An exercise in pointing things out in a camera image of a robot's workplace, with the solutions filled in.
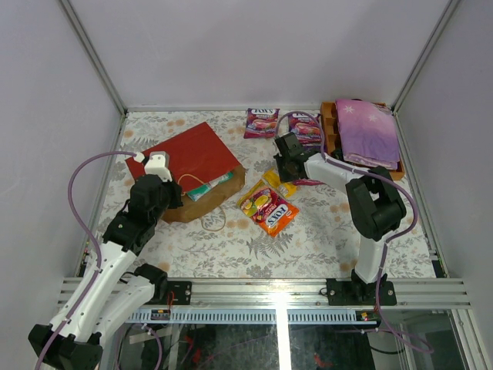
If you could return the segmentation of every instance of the black mounting bracket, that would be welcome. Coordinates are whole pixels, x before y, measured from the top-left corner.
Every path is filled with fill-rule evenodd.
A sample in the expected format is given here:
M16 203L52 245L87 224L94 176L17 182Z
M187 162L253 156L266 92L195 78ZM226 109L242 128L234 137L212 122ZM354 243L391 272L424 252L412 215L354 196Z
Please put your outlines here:
M377 283L365 284L352 270L350 281L327 279L327 298L330 306L375 305ZM396 306L394 284L387 280L387 274L380 281L380 305Z
M170 298L173 298L173 306L190 306L192 281L168 281L166 294L160 304L168 304Z

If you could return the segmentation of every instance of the candy package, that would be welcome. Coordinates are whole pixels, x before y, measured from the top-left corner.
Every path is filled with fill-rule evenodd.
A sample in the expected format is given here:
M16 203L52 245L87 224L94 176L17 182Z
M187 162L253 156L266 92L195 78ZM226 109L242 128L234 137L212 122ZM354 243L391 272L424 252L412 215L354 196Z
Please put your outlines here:
M276 134L278 109L252 109L246 111L244 139L252 137L274 137Z
M315 118L320 121L320 114L315 115ZM287 117L287 122L290 132L293 132L304 146L306 144L320 145L322 141L320 127L309 116L300 113L291 113Z
M238 207L271 237L277 236L299 212L262 180L240 198Z
M289 198L296 193L296 185L292 183L281 183L279 174L274 168L268 170L262 177L269 185L279 191L283 197Z

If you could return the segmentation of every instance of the purple towel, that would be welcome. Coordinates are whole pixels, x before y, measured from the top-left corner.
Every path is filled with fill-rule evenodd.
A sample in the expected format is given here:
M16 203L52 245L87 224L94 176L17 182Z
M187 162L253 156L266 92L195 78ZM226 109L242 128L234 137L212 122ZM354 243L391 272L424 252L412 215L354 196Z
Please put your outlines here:
M336 100L344 160L396 170L399 142L391 111L359 100Z

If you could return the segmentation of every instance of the floral tablecloth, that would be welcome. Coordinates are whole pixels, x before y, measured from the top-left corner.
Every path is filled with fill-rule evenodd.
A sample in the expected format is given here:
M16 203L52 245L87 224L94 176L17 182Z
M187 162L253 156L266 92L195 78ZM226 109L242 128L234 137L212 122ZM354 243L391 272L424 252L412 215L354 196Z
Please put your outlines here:
M145 150L206 121L246 169L245 187L223 204L226 226L221 231L206 231L199 220L188 224L160 221L156 235L134 265L155 264L176 278L349 276L357 262L359 234L351 223L349 204L343 193L327 185L299 187L290 201L300 212L276 238L267 235L237 208L240 195L274 165L273 139L243 138L246 118L245 112L237 111L129 114L121 150ZM124 156L116 157L110 174L99 218L99 237L129 197L134 183L124 159ZM405 178L401 184L408 188ZM411 222L412 211L408 204L406 207L407 217L402 227ZM215 210L204 221L207 228L215 229L223 224L223 215ZM434 277L421 226L391 243L386 269L392 278Z

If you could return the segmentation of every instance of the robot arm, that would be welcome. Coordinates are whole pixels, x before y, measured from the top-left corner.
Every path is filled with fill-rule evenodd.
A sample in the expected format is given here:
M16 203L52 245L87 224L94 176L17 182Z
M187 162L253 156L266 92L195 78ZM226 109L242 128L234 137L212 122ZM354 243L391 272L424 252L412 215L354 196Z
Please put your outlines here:
M360 255L354 272L364 284L374 283L384 250L382 237L396 230L406 215L398 191L380 180L352 171L362 168L344 163L347 169L343 169L329 164L316 150L306 151L294 133L277 137L275 141L279 154L274 158L282 182L318 180L347 195L354 226L361 234ZM368 172L391 180L383 167Z
M136 159L144 162L146 174L136 180L126 206L102 236L100 267L93 253L84 278L67 304L49 325L35 325L29 333L39 356L55 328L66 321L43 358L54 368L95 368L106 340L125 320L146 302L158 303L166 296L166 272L144 264L135 270L126 288L107 302L120 277L154 235L157 221L168 208L182 205L181 188L167 168L166 153L152 153L150 158L138 155Z

